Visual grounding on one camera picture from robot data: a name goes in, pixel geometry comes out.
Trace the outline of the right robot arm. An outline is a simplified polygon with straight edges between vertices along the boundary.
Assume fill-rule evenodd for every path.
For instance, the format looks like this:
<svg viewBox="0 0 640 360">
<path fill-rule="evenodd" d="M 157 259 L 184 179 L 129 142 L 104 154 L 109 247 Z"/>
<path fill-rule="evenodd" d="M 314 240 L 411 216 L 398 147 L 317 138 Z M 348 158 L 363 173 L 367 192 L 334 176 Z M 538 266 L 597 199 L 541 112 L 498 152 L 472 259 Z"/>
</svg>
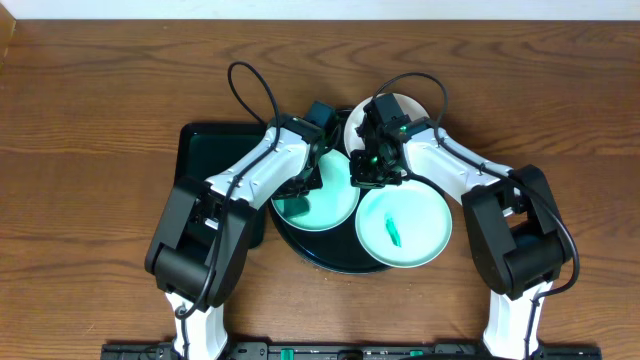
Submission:
<svg viewBox="0 0 640 360">
<path fill-rule="evenodd" d="M 492 291 L 483 342 L 497 357 L 529 359 L 538 349 L 538 308 L 577 282 L 580 258 L 543 172 L 488 161 L 449 138 L 439 120 L 406 115 L 352 121 L 352 183 L 375 190 L 423 182 L 458 201 L 473 261 Z"/>
</svg>

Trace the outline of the green scrubbing sponge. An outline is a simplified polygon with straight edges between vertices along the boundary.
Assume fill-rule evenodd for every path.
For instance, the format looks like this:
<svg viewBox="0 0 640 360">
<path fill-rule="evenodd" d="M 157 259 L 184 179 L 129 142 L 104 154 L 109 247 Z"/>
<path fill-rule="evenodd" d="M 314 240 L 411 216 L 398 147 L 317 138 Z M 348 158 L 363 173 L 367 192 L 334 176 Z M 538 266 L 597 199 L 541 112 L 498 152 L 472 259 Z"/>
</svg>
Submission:
<svg viewBox="0 0 640 360">
<path fill-rule="evenodd" d="M 311 208 L 307 197 L 276 199 L 273 203 L 278 214 L 285 219 L 307 215 Z"/>
</svg>

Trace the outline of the mint green plate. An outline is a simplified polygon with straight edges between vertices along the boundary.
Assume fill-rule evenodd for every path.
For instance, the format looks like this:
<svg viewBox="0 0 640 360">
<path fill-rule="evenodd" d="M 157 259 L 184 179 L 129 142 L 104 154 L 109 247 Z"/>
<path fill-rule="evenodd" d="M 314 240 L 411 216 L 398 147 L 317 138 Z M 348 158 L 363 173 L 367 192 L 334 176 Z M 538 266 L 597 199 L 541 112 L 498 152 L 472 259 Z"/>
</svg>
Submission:
<svg viewBox="0 0 640 360">
<path fill-rule="evenodd" d="M 444 197 L 416 180 L 369 191 L 355 218 L 364 250 L 396 268 L 419 267 L 434 260 L 448 245 L 452 228 Z"/>
<path fill-rule="evenodd" d="M 304 216 L 285 219 L 286 224 L 303 231 L 320 232 L 343 223 L 356 209 L 360 189 L 350 182 L 349 160 L 337 150 L 331 150 L 319 162 L 323 186 L 307 197 L 311 208 Z"/>
</svg>

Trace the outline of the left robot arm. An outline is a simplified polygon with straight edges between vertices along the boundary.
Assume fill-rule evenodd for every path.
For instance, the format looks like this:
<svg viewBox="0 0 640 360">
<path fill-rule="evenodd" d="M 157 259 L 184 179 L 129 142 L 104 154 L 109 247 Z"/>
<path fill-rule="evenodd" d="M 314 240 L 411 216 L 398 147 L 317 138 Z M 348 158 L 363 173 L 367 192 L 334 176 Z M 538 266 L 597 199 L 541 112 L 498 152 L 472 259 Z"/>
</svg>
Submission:
<svg viewBox="0 0 640 360">
<path fill-rule="evenodd" d="M 244 268 L 257 213 L 270 199 L 299 199 L 322 187 L 319 160 L 337 126 L 334 112 L 277 115 L 235 164 L 205 180 L 174 183 L 144 268 L 172 306 L 176 358 L 223 354 L 224 303 Z"/>
</svg>

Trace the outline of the white plate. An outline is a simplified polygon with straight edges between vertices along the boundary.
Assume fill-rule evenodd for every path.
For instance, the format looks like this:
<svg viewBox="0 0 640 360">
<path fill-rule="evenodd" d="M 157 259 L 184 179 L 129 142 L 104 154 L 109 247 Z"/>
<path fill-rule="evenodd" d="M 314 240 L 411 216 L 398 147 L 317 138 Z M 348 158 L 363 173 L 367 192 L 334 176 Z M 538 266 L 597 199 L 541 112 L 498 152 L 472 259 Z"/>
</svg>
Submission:
<svg viewBox="0 0 640 360">
<path fill-rule="evenodd" d="M 421 117 L 428 117 L 426 109 L 413 98 L 394 93 L 394 98 L 398 102 L 401 110 L 407 114 L 411 120 L 417 120 Z M 371 97 L 360 102 L 349 114 L 343 130 L 343 141 L 345 153 L 348 158 L 354 150 L 364 150 L 365 144 L 363 139 L 357 134 L 357 129 L 364 120 L 364 107 L 370 102 Z"/>
</svg>

